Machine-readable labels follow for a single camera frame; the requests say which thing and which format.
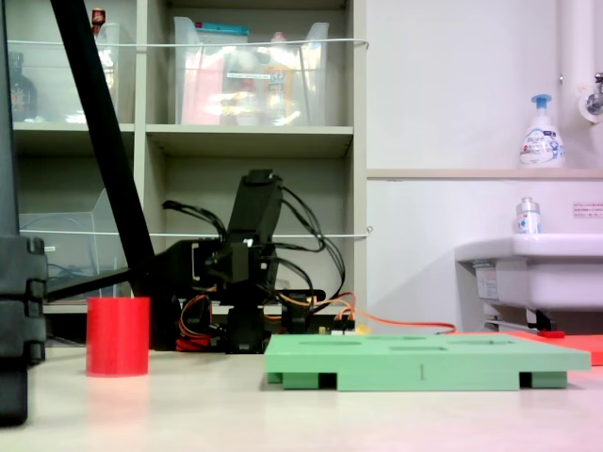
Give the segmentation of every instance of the green foam board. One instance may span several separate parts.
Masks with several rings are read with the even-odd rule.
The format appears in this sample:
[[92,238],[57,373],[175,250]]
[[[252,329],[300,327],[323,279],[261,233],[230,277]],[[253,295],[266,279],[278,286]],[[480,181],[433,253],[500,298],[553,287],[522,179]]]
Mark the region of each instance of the green foam board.
[[567,371],[591,368],[590,354],[499,334],[273,335],[268,382],[339,391],[459,391],[564,388]]

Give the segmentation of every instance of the clear plastic container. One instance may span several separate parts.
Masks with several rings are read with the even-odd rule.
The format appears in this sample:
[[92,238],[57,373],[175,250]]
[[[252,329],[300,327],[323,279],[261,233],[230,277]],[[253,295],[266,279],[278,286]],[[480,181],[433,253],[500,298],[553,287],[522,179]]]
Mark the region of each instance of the clear plastic container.
[[[194,23],[174,18],[178,124],[326,125],[326,44],[203,47]],[[314,24],[308,40],[327,38]]]
[[[81,234],[117,232],[105,190],[91,212],[21,214],[19,223],[22,235],[39,237],[44,241],[51,289],[76,278],[95,276],[126,266],[118,235]],[[49,233],[29,233],[27,230]],[[66,234],[50,233],[52,231]],[[71,302],[84,303],[87,297],[99,296],[129,297],[130,290],[127,283],[116,284],[74,297]]]
[[[99,56],[118,121],[128,123],[134,121],[136,49],[114,45],[119,43],[132,43],[132,39],[119,24],[103,25],[96,41]],[[24,120],[16,115],[16,121],[86,122],[62,46],[10,42],[8,51],[23,55],[21,73],[36,93],[34,114]]]

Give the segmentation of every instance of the label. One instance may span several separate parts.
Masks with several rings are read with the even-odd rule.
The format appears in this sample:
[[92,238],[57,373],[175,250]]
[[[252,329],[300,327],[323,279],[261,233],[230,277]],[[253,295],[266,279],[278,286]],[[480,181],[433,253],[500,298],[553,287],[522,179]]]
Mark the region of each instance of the label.
[[574,218],[603,218],[603,202],[574,202]]
[[524,139],[519,161],[524,165],[540,165],[564,157],[562,138],[552,130],[535,128]]
[[527,211],[517,216],[517,232],[519,234],[539,234],[540,214],[538,212]]
[[255,80],[270,80],[269,73],[227,73],[228,78],[253,78]]
[[478,295],[481,299],[498,299],[497,271],[493,266],[476,268]]

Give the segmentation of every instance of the white table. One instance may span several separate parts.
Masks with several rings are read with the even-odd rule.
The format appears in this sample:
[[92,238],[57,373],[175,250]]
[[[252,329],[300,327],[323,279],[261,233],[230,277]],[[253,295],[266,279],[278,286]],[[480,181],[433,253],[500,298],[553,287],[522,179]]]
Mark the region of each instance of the white table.
[[267,386],[262,356],[155,352],[129,379],[84,367],[84,349],[49,349],[0,451],[603,451],[603,368],[567,390],[338,393]]

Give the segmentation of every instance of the wash basin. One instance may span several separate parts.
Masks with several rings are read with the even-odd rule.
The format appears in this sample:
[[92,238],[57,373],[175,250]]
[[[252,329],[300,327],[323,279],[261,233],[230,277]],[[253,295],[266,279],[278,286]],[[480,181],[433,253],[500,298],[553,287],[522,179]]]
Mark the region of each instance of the wash basin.
[[531,310],[603,310],[603,234],[516,234],[467,243],[480,298]]

